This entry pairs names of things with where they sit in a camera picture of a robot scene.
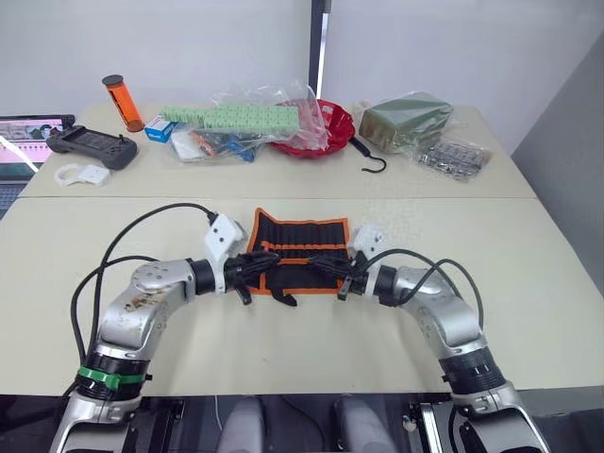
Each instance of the white bracket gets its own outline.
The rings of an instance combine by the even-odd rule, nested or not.
[[[352,234],[352,241],[348,243],[348,250],[351,255],[356,256],[358,252],[362,252],[368,260],[385,249],[384,235],[379,226],[375,224],[367,224],[355,229]],[[364,295],[372,297],[374,295],[374,288],[376,287],[376,280],[378,279],[379,261],[367,269],[367,271],[369,276],[367,277]]]
[[[222,294],[227,290],[224,273],[225,262],[229,253],[233,251],[235,244],[244,238],[245,232],[239,224],[221,213],[218,213],[218,217],[206,233],[204,244],[208,252],[211,270],[214,273],[215,292],[217,294]]]

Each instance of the black cap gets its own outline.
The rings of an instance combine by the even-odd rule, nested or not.
[[[124,78],[119,74],[108,75],[107,77],[103,78],[103,83],[107,87],[110,85],[119,85],[123,81],[124,81]]]

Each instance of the white wall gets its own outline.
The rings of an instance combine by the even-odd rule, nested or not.
[[[136,102],[306,81],[310,0],[0,0],[0,114],[76,113],[124,76]]]
[[[431,92],[513,152],[603,28],[602,0],[333,0],[322,97]]]

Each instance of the laptop screen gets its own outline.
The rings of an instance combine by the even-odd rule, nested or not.
[[[46,146],[46,139],[52,132],[70,126],[70,123],[73,123],[73,116],[70,118],[70,115],[0,117],[0,135],[40,167],[52,153]],[[33,175],[34,172],[21,157],[0,143],[0,182],[28,180]]]

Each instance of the orange cylinder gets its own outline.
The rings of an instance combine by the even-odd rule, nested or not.
[[[111,99],[115,103],[124,123],[129,132],[138,132],[144,127],[143,119],[139,111],[134,105],[134,101],[128,92],[128,88],[124,83],[124,78],[121,75],[108,75],[103,78],[103,84],[107,87],[107,91],[111,95]]]

